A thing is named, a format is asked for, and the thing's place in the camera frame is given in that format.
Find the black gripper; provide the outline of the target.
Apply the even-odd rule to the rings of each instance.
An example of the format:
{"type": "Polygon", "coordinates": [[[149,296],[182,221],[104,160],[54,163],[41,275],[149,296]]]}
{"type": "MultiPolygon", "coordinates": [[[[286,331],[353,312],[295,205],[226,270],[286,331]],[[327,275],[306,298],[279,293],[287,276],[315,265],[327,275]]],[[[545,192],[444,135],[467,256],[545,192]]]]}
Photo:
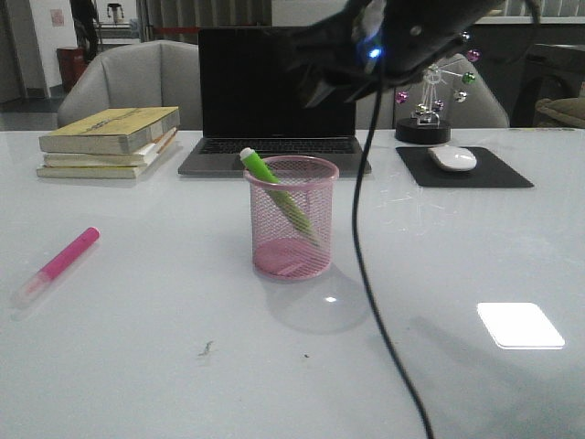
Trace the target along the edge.
{"type": "Polygon", "coordinates": [[[495,1],[349,1],[285,35],[285,68],[299,74],[303,107],[355,102],[418,79],[463,47],[462,33],[495,1]]]}

